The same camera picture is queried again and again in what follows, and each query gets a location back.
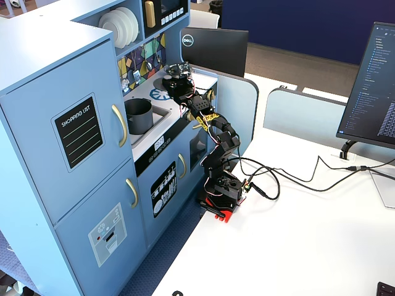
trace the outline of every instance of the gray pot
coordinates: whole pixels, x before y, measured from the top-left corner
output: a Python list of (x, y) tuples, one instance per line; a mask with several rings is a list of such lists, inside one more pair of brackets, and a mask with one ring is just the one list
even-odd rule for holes
[(145, 134), (154, 125), (150, 100), (127, 100), (125, 102), (125, 109), (130, 134)]

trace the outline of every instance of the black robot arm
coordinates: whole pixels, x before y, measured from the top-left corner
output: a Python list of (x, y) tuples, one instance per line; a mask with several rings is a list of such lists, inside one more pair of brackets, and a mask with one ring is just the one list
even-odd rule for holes
[[(241, 182), (225, 167), (226, 160), (240, 146), (239, 136), (226, 118), (214, 111), (209, 97), (212, 91), (207, 91), (202, 96), (196, 91), (188, 63), (167, 66), (165, 71), (169, 75), (162, 82), (169, 96), (178, 105), (187, 107), (192, 117), (215, 142), (214, 150), (201, 162), (207, 176), (203, 203), (212, 212), (220, 212), (222, 215), (217, 216), (227, 222), (242, 199), (246, 181)], [(220, 132), (214, 133), (213, 127)]]

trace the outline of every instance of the white plate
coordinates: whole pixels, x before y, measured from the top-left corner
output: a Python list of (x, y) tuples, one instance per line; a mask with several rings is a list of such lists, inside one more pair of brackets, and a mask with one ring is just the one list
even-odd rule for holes
[(138, 35), (138, 22), (135, 14), (126, 7), (118, 7), (117, 10), (124, 12), (131, 21), (133, 27), (133, 37), (131, 38), (131, 42), (135, 42), (137, 35)]
[(108, 12), (100, 18), (99, 28), (114, 32), (114, 45), (117, 48), (124, 48), (127, 41), (127, 30), (119, 15)]
[(124, 13), (121, 10), (116, 9), (116, 10), (112, 10), (111, 12), (119, 15), (119, 17), (122, 19), (122, 22), (125, 24), (126, 33), (127, 33), (126, 45), (129, 45), (133, 37), (133, 25), (131, 24), (131, 20), (126, 15), (126, 13)]
[(155, 204), (155, 207), (154, 207), (154, 214), (155, 215), (159, 213), (162, 206), (163, 206), (163, 200), (160, 199), (160, 200), (158, 200), (158, 202)]

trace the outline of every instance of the light blue toy kitchen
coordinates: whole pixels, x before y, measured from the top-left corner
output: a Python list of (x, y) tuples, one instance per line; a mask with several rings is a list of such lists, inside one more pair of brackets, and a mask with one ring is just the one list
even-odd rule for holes
[[(160, 88), (165, 63), (183, 61), (189, 6), (61, 0), (0, 26), (10, 57), (0, 69), (0, 230), (40, 295), (118, 295), (200, 190), (199, 164), (214, 143)], [(128, 44), (110, 23), (99, 26), (119, 7), (137, 21)], [(193, 79), (201, 93), (214, 89), (243, 153), (256, 86), (199, 67)], [(137, 98), (152, 104), (153, 120), (132, 135), (125, 102)]]

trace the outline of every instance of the trash can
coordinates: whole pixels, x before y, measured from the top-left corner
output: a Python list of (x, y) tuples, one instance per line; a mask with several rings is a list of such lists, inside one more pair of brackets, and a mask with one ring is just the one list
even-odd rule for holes
[(220, 19), (218, 21), (218, 27), (222, 28), (222, 4), (223, 0), (213, 0), (210, 2), (210, 12), (212, 14), (218, 14)]

